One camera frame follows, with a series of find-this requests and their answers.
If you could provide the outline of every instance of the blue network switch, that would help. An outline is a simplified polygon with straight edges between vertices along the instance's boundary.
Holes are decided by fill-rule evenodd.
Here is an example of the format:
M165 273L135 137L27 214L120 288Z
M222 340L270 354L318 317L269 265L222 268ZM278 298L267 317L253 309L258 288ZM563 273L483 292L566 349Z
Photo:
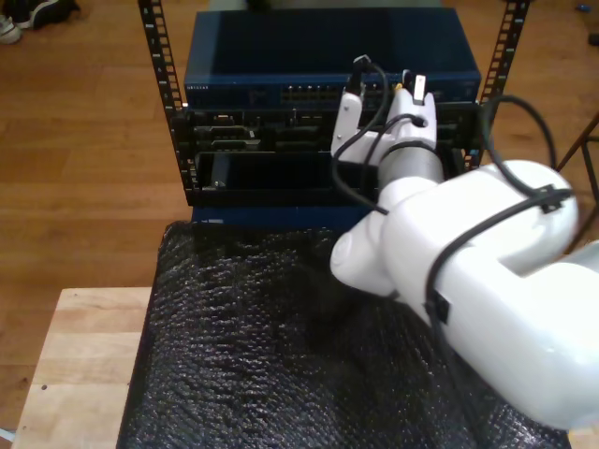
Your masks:
M427 76L437 102L474 102L480 84L451 8L335 8L200 12L185 93L195 110L335 110L354 58L368 54L397 83ZM366 109L382 94L366 79Z

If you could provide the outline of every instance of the metal stand leg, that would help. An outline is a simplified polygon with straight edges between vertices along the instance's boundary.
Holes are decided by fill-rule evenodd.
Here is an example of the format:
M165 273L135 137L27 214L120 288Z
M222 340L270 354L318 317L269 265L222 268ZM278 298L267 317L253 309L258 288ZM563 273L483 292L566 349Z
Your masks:
M578 243L584 238L584 235L591 228L594 220L599 216L599 186L597 185L597 178L595 177L595 170L592 166L591 154L589 153L589 142L599 142L599 138L591 136L592 131L599 124L599 112L595 114L591 122L584 129L584 131L578 136L568 153L563 157L562 161L558 164L558 171L562 170L565 165L572 159L572 156L578 151L582 150L582 157L584 158L584 165L587 168L587 175L589 176L589 182L591 183L592 197L595 200L595 207L592 209L589 216L586 218L577 234L575 235L572 243L566 250L567 253L571 253Z

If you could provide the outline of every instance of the white sneaker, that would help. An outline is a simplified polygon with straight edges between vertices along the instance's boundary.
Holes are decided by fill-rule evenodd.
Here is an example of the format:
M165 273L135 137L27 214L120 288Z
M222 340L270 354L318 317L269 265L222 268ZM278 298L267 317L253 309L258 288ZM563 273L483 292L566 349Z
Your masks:
M12 20L0 15L0 44L14 44L21 38L21 30Z

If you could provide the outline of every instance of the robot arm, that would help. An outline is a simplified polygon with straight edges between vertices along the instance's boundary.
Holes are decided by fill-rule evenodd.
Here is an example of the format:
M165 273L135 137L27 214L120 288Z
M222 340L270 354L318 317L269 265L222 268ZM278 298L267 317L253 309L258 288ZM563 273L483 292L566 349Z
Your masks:
M388 118L409 109L427 126L397 123L372 159L379 171L378 205L388 214L373 211L344 234L330 266L355 288L378 296L397 290L398 300L430 324L426 283L439 254L526 196L495 165L444 181L433 152L405 147L388 153L402 141L421 139L434 147L434 100L430 94L422 104L413 100L406 89L397 90ZM360 96L344 94L331 152L356 134L360 112ZM362 163L375 136L367 133L341 160ZM533 188L569 188L549 167L506 165ZM551 213L527 209L453 253L435 283L447 305L443 330L451 347L521 412L563 429L599 421L599 242L551 263L576 225L573 197Z

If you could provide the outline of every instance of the bubble wrap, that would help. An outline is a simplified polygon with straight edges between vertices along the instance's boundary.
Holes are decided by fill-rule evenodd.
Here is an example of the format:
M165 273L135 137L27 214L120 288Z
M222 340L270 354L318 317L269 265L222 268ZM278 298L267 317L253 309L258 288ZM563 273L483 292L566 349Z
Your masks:
M337 237L171 225L117 447L475 447L428 327L329 274ZM570 447L458 364L478 447Z

